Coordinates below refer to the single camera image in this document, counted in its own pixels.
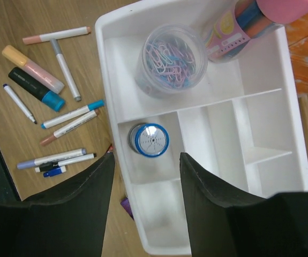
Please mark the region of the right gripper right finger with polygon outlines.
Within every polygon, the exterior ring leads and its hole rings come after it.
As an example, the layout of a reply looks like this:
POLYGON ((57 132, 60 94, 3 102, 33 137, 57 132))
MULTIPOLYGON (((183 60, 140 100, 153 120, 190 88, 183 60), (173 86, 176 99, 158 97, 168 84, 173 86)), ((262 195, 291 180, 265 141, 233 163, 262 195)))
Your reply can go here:
POLYGON ((308 192, 261 198, 187 153, 180 174, 193 256, 308 256, 308 192))

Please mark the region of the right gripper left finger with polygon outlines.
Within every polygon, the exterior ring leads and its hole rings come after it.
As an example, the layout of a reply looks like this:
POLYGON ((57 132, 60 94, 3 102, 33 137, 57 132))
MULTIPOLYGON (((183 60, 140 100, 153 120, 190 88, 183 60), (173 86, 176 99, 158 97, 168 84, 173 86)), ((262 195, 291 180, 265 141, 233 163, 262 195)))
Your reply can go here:
POLYGON ((0 203, 0 256, 100 256, 114 171, 106 153, 25 201, 0 203))

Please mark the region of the purple black highlighter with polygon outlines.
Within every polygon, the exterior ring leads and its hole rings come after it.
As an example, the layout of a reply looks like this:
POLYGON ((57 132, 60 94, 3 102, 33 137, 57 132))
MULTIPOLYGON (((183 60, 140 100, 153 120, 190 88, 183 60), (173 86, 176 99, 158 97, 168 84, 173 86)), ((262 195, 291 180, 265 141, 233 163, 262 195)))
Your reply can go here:
POLYGON ((132 213, 132 209, 130 206, 130 202, 129 199, 127 197, 124 197, 121 202, 120 202, 121 206, 123 207, 123 209, 127 212, 127 214, 134 219, 133 217, 133 213, 132 213))

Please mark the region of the blue lid small jar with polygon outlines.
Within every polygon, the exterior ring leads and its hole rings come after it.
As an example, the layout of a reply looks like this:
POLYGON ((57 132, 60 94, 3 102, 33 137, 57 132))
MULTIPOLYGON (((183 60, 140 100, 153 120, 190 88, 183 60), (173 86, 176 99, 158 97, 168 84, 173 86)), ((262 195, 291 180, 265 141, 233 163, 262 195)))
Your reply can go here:
POLYGON ((127 142, 135 153, 156 158, 166 152, 170 139, 163 126, 156 123, 139 123, 129 130, 127 142))

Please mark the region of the clear paperclip jar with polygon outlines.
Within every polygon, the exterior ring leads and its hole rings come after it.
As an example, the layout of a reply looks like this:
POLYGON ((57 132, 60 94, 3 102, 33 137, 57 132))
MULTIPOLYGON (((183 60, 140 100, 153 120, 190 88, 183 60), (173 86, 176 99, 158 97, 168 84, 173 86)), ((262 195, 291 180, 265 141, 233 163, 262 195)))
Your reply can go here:
POLYGON ((207 65, 206 48, 195 30, 183 24, 164 24, 145 40, 134 79, 148 96, 163 98, 195 87, 207 65))

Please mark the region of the pink lid pen tube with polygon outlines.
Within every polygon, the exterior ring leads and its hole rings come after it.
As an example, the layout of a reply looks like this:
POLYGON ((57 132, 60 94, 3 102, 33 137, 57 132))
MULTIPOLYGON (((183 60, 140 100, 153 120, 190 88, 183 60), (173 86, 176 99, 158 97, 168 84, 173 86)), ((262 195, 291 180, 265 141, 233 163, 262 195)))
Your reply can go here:
POLYGON ((208 59, 226 62, 256 40, 308 13, 308 1, 237 1, 203 31, 208 59))

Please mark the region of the small blue cap piece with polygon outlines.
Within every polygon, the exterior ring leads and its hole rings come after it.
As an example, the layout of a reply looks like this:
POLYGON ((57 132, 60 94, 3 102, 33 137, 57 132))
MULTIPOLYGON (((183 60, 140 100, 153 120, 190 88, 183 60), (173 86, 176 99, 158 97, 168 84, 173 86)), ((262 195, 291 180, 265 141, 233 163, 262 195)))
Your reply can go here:
POLYGON ((60 175, 60 174, 65 173, 65 172, 66 172, 66 167, 65 166, 56 167, 54 169, 51 169, 49 171, 44 172, 43 176, 44 176, 44 178, 54 177, 54 176, 60 175))

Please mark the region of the black white thin marker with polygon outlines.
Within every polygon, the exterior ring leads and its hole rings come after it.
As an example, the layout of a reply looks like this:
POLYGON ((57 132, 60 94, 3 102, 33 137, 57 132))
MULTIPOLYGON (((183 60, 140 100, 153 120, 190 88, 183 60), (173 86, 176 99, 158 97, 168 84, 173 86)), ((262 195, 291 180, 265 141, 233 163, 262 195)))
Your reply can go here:
POLYGON ((55 168, 62 167, 62 166, 65 166, 65 165, 91 160, 91 159, 94 159, 96 156, 97 156, 96 153, 90 153, 90 154, 86 154, 86 155, 83 155, 83 156, 74 157, 74 158, 61 160, 61 161, 57 161, 57 162, 49 162, 49 163, 46 163, 46 164, 42 164, 39 167, 36 167, 35 172, 45 172, 45 171, 49 171, 51 169, 55 169, 55 168))

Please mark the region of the brown cap white marker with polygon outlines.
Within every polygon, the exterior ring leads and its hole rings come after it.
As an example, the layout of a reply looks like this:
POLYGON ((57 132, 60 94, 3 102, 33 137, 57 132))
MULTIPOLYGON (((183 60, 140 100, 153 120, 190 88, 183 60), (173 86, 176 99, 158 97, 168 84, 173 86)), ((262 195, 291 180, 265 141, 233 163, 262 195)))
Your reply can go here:
POLYGON ((94 117, 97 117, 99 115, 99 113, 100 113, 99 109, 95 109, 95 110, 92 110, 92 111, 82 115, 81 117, 75 119, 74 121, 68 123, 67 125, 61 127, 60 129, 58 129, 56 131, 54 131, 52 135, 50 135, 49 137, 46 137, 45 139, 43 139, 40 142, 40 145, 41 146, 46 146, 46 145, 52 143, 56 139, 64 136, 65 134, 73 131, 74 129, 76 129, 77 127, 81 126, 82 124, 90 121, 94 117))

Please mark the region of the white drawer organizer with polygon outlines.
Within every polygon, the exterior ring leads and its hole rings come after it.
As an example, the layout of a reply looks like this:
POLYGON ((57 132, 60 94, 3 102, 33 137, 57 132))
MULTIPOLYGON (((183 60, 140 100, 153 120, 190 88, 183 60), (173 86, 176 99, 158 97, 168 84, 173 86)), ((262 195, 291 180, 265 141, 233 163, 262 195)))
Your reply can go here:
POLYGON ((95 32, 114 146, 144 250, 190 255, 179 157, 254 195, 308 191, 308 160, 286 30, 257 40, 237 59, 209 62, 194 88, 153 98, 134 79, 141 48, 163 24, 202 29, 229 1, 139 1, 102 15, 95 32), (129 130, 163 126, 156 158, 135 153, 129 130))

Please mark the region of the blue cap white marker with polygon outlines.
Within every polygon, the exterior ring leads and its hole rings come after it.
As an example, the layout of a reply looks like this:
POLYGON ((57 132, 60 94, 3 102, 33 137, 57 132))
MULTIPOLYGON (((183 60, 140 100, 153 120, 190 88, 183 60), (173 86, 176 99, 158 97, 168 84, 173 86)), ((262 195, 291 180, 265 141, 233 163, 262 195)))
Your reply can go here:
POLYGON ((68 112, 66 114, 60 115, 60 116, 53 118, 51 120, 43 122, 41 124, 41 128, 42 129, 49 129, 49 128, 54 127, 58 124, 61 124, 65 121, 71 120, 73 118, 76 118, 78 116, 81 116, 83 114, 86 114, 90 111, 93 111, 93 110, 98 109, 98 108, 103 107, 103 106, 104 106, 103 100, 98 100, 98 101, 92 102, 92 103, 87 104, 87 105, 85 105, 81 108, 74 110, 74 111, 68 112))

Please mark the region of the black teal highlighter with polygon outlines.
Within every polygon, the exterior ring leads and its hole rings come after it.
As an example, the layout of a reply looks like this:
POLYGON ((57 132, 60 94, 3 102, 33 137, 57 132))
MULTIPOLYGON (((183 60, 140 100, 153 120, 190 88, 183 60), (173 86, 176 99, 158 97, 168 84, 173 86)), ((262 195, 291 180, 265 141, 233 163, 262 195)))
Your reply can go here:
POLYGON ((65 104, 65 100, 58 94, 18 67, 14 67, 8 77, 55 112, 59 112, 65 104))

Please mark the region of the yellow pink highlighter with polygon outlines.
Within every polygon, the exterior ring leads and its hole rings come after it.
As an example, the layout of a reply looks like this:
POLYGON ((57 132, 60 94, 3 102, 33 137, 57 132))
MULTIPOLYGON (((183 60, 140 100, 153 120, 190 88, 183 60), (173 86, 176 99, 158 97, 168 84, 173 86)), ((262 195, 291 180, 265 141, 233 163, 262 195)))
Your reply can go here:
POLYGON ((2 50, 2 55, 54 93, 59 94, 63 90, 64 84, 60 80, 40 67, 37 63, 33 62, 13 46, 6 46, 2 50))

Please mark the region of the small white black-tip pen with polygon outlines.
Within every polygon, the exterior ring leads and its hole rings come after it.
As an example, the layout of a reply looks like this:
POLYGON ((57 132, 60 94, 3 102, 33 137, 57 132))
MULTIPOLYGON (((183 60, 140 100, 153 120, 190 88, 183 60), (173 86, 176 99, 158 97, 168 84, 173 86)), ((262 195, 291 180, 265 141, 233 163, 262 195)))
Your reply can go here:
POLYGON ((15 102, 15 104, 20 108, 20 110, 24 113, 24 115, 34 124, 37 124, 36 119, 30 110, 25 106, 23 101, 19 98, 19 96, 14 92, 14 90, 8 85, 4 84, 3 89, 8 93, 10 98, 15 102))

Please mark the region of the pink cap white marker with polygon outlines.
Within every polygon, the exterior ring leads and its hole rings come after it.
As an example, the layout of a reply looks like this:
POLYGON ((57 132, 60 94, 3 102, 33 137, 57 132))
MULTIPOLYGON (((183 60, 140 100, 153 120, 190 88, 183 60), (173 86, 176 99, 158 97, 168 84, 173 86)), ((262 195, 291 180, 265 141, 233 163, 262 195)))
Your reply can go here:
POLYGON ((73 29, 66 29, 66 30, 58 31, 58 32, 24 37, 22 41, 25 45, 30 45, 30 44, 48 42, 51 39, 59 40, 59 39, 65 39, 65 38, 70 38, 70 37, 75 37, 75 36, 87 35, 87 34, 90 34, 91 32, 92 32, 92 29, 89 26, 84 26, 84 27, 78 27, 78 28, 73 28, 73 29))

